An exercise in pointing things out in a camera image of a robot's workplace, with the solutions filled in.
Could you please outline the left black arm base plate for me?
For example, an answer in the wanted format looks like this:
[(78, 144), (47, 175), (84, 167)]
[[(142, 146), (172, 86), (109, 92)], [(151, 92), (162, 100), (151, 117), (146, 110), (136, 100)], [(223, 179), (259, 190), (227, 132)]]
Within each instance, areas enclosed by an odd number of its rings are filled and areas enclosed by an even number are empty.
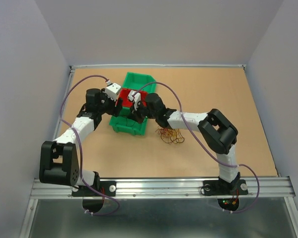
[[(99, 190), (98, 192), (105, 194), (110, 197), (115, 197), (116, 196), (116, 188), (117, 188), (117, 183), (114, 180), (101, 180), (99, 182)], [(90, 190), (86, 186), (78, 186), (77, 191), (72, 191), (71, 193), (72, 197), (95, 197), (99, 196), (92, 190)]]

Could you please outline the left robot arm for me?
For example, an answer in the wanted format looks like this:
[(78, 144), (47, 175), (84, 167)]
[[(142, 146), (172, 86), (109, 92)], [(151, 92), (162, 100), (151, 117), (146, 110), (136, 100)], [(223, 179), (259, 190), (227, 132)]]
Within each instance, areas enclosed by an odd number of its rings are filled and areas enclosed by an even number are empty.
[(84, 171), (79, 156), (82, 142), (99, 126), (102, 115), (117, 117), (123, 100), (119, 98), (122, 87), (116, 83), (104, 89), (88, 89), (85, 104), (81, 107), (72, 125), (53, 141), (41, 146), (39, 180), (41, 183), (83, 186), (89, 195), (100, 191), (99, 174)]

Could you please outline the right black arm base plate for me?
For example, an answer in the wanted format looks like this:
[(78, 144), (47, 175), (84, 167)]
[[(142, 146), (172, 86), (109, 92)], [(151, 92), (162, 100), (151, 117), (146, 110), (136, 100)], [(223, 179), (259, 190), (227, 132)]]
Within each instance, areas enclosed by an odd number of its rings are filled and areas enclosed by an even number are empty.
[(248, 195), (248, 189), (242, 189), (242, 185), (246, 184), (245, 180), (239, 180), (236, 185), (231, 186), (227, 182), (219, 180), (205, 180), (200, 187), (200, 193), (205, 196), (233, 196), (233, 195)]

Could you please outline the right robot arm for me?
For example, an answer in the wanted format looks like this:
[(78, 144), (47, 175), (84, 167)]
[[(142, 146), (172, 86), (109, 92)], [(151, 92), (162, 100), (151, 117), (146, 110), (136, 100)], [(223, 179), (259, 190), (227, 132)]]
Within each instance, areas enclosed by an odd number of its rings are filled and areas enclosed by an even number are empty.
[(200, 132), (208, 147), (215, 152), (219, 164), (219, 189), (231, 193), (236, 189), (240, 172), (235, 157), (235, 144), (238, 131), (236, 127), (217, 109), (208, 113), (184, 113), (165, 106), (157, 93), (149, 93), (141, 101), (140, 93), (131, 91), (128, 100), (130, 119), (141, 123), (144, 119), (153, 119), (167, 129), (187, 129)]

